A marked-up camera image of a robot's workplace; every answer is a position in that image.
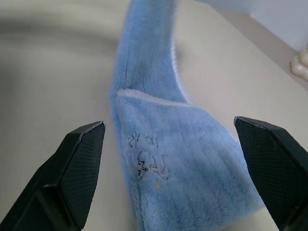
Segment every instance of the microfiber towel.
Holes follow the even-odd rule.
[[[112,122],[137,230],[216,231],[263,202],[239,143],[185,95],[176,5],[131,1],[109,96]]]

